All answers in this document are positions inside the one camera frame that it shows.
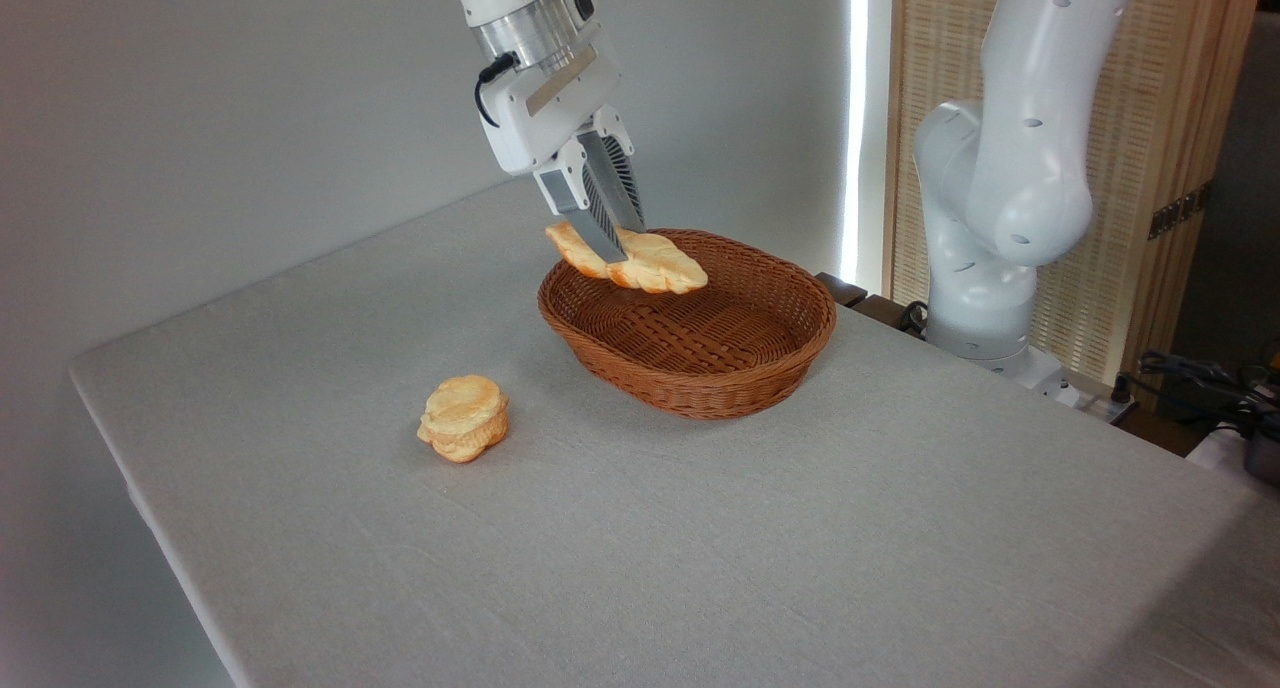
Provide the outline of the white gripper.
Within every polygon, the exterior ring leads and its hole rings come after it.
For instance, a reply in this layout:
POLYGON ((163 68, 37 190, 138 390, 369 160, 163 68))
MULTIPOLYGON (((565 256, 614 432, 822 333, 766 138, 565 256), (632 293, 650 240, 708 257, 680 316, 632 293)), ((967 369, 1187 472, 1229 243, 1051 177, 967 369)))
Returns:
POLYGON ((538 185, 553 214, 605 263, 627 260, 618 228, 646 231, 635 147, 620 113, 603 106, 620 82, 608 33, 591 19, 563 51, 507 70, 480 91, 486 109, 480 121, 499 168, 522 176, 556 152, 535 173, 538 185), (575 136, 595 113, 598 133, 575 136))

